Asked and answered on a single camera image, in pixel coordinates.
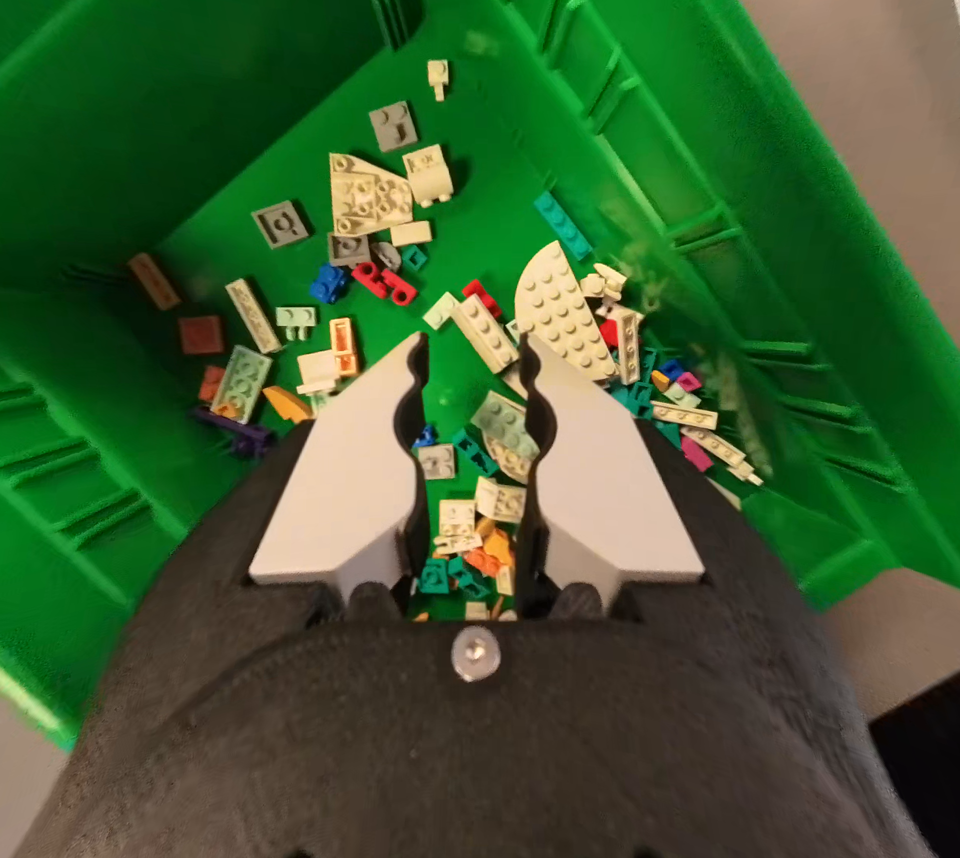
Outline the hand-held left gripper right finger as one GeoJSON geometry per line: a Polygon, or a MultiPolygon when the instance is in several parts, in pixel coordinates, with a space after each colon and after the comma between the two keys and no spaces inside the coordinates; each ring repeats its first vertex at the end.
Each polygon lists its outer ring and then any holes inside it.
{"type": "Polygon", "coordinates": [[[534,457],[517,533],[515,601],[594,589],[601,607],[629,584],[691,585],[705,566],[637,420],[532,334],[520,344],[534,457]]]}

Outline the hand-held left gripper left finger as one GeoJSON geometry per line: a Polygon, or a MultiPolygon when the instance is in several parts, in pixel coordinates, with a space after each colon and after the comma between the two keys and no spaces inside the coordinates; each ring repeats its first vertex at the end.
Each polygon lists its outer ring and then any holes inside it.
{"type": "Polygon", "coordinates": [[[258,585],[341,596],[420,574],[431,528],[413,454],[426,425],[428,337],[414,332],[318,412],[248,567],[258,585]]]}

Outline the pile of lego pieces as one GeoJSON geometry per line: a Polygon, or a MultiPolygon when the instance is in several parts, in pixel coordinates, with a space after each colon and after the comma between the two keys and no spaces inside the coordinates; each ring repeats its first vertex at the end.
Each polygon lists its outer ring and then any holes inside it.
{"type": "MultiPolygon", "coordinates": [[[[570,268],[563,247],[558,242],[553,241],[541,248],[519,275],[514,309],[520,343],[524,335],[534,335],[599,388],[600,383],[615,377],[624,380],[635,378],[627,370],[627,365],[630,362],[639,362],[636,346],[621,347],[619,363],[613,361],[611,351],[598,330],[588,300],[570,268]]],[[[490,370],[495,373],[512,371],[516,378],[522,379],[521,346],[513,343],[479,295],[466,296],[461,301],[454,300],[449,310],[450,319],[472,343],[490,370]]],[[[338,346],[313,352],[311,356],[321,360],[321,364],[315,368],[317,377],[306,377],[297,393],[300,396],[316,397],[333,392],[333,398],[328,403],[330,404],[354,380],[375,365],[370,365],[366,371],[352,376],[351,382],[344,389],[337,389],[337,383],[342,378],[339,359],[350,352],[349,349],[338,346]]],[[[539,449],[526,430],[526,410],[524,414],[520,414],[519,405],[507,400],[496,400],[493,405],[490,420],[504,420],[508,433],[526,434],[533,442],[533,455],[528,459],[528,463],[532,465],[539,449]]],[[[308,432],[320,409],[313,420],[304,421],[303,425],[308,432]]],[[[427,481],[426,474],[429,471],[438,471],[440,463],[426,461],[424,452],[421,448],[414,456],[427,481]]],[[[250,561],[257,552],[283,490],[257,534],[258,543],[253,549],[250,561]]],[[[516,603],[518,532],[526,497],[527,488],[501,484],[482,474],[477,480],[473,497],[443,499],[439,503],[438,535],[430,540],[428,559],[421,572],[415,576],[419,590],[427,594],[447,593],[450,591],[450,581],[454,579],[459,590],[465,592],[469,580],[476,579],[481,572],[487,572],[486,565],[489,564],[495,579],[504,577],[509,580],[508,587],[498,588],[498,592],[513,597],[517,611],[526,610],[527,608],[517,607],[516,603]]],[[[248,575],[250,564],[246,577],[254,583],[248,575]]]]}

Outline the green plastic bin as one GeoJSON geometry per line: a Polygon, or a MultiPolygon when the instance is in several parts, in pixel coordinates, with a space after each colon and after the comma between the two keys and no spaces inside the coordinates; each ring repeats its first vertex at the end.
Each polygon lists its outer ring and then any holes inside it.
{"type": "Polygon", "coordinates": [[[738,0],[2,0],[2,694],[70,751],[168,562],[258,533],[337,389],[428,337],[425,482],[527,488],[516,346],[558,242],[719,524],[823,610],[958,586],[958,355],[738,0]]]}

